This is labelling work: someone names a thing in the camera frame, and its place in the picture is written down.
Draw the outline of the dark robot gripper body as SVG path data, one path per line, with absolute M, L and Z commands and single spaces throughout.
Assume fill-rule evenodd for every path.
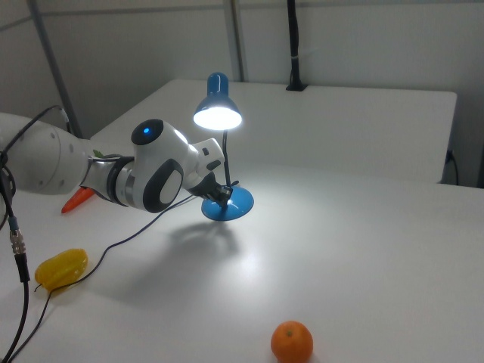
M 209 172 L 205 175 L 201 182 L 193 187 L 187 189 L 187 191 L 196 196 L 203 197 L 205 199 L 211 200 L 210 198 L 214 195 L 219 194 L 217 187 L 220 184 L 216 181 L 216 175 L 214 172 Z

